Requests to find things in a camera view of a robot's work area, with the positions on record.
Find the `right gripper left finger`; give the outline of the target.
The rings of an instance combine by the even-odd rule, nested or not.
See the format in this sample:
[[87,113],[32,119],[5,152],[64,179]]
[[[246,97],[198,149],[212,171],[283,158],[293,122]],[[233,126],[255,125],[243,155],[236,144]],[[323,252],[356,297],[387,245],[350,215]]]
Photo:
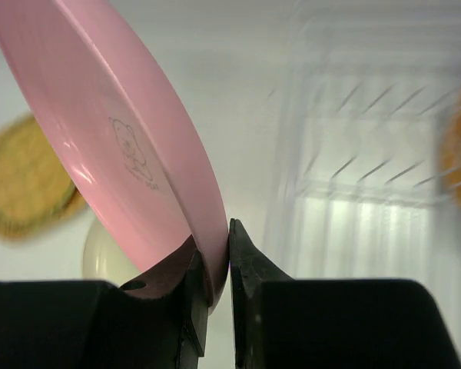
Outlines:
[[193,238],[143,274],[0,282],[0,368],[195,368],[208,304]]

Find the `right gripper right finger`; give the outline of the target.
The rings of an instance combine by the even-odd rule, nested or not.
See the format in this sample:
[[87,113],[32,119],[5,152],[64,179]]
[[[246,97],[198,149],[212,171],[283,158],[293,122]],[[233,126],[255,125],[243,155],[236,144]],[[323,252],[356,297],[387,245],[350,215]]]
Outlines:
[[407,279],[291,278],[230,222],[238,368],[460,368],[433,296]]

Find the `cream round plate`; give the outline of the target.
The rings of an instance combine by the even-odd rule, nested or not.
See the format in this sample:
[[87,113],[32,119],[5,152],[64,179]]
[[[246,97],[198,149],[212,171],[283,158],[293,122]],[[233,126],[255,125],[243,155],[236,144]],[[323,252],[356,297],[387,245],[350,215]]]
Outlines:
[[97,218],[94,219],[85,240],[82,258],[83,278],[106,280],[121,286],[140,273],[102,223]]

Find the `green-rimmed woven plate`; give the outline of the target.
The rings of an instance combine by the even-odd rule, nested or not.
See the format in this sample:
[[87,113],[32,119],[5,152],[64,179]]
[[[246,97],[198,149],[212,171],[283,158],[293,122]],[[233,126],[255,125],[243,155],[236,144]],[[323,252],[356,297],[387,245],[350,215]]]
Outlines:
[[75,190],[33,115],[0,133],[0,228],[43,225],[66,208]]

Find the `pink round plate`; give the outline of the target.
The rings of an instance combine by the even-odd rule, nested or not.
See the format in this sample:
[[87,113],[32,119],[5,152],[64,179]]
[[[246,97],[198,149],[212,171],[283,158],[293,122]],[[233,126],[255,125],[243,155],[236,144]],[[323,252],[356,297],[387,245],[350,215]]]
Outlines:
[[193,238],[207,302],[227,278],[227,218],[177,93],[107,1],[0,1],[0,49],[81,195],[146,271]]

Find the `square woven bamboo plate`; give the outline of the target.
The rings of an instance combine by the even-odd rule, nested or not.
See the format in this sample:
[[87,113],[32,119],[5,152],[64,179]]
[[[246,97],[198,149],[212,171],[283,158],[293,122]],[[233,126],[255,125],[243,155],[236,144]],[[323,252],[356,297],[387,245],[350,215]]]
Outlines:
[[87,202],[76,189],[67,203],[59,212],[48,215],[44,220],[33,225],[13,226],[0,221],[0,238],[6,241],[23,241],[48,231],[62,222],[78,216],[87,208]]

